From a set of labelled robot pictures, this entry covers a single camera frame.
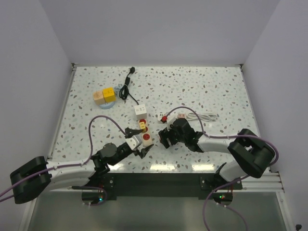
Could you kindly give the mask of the wooden red-socket power strip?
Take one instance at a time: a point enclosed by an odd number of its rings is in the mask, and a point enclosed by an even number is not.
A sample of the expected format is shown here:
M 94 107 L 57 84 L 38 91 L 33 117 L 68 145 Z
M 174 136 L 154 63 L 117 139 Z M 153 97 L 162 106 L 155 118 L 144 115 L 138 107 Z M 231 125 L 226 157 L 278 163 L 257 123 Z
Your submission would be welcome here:
M 141 119 L 141 120 L 138 121 L 138 123 L 139 123 L 139 122 L 142 122 L 142 121 L 145 122 L 146 131 L 143 131 L 143 132 L 141 133 L 141 138 L 142 138 L 143 146 L 144 146 L 144 147 L 147 147 L 147 146 L 153 144 L 153 141 L 152 141 L 152 137 L 151 137 L 150 130 L 149 130 L 149 128 L 148 128 L 148 125 L 147 125 L 146 120 L 145 120 L 145 119 Z

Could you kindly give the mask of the white cube socket adapter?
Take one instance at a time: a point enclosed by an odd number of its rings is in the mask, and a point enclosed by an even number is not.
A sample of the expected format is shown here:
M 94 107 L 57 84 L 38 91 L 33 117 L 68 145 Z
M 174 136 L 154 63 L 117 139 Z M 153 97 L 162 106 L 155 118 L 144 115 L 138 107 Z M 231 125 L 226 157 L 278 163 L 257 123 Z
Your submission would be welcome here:
M 139 104 L 134 106 L 134 111 L 137 120 L 146 119 L 147 118 L 147 110 L 145 104 Z

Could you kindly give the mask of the yellow USB charger cube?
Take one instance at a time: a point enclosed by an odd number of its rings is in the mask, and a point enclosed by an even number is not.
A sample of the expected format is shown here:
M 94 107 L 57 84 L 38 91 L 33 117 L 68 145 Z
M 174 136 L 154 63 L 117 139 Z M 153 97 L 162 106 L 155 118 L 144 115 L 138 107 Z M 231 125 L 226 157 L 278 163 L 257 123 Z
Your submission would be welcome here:
M 140 126 L 140 129 L 142 130 L 142 131 L 146 131 L 146 125 L 145 125 L 145 122 L 139 122 L 139 126 Z

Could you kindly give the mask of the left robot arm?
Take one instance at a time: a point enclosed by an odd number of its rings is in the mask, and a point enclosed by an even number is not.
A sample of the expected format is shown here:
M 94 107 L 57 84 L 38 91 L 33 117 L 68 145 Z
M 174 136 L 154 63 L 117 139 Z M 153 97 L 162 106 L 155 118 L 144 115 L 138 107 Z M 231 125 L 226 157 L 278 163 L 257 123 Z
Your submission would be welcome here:
M 96 188 L 100 177 L 131 154 L 144 158 L 153 143 L 146 143 L 140 130 L 126 128 L 128 135 L 120 146 L 107 143 L 89 159 L 69 162 L 47 161 L 38 156 L 10 174 L 16 204 L 36 199 L 42 192 L 65 187 Z

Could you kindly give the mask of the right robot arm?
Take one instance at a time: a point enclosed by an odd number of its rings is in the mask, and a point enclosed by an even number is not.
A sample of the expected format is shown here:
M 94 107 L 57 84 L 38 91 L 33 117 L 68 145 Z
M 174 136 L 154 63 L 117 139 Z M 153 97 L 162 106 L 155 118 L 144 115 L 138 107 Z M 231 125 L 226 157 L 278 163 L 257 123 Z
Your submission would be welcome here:
M 178 118 L 158 135 L 165 148 L 182 143 L 192 152 L 231 154 L 234 160 L 224 163 L 214 174 L 214 183 L 220 189 L 245 176 L 259 179 L 277 156 L 270 144 L 246 128 L 229 137 L 210 136 L 195 131 L 186 119 Z

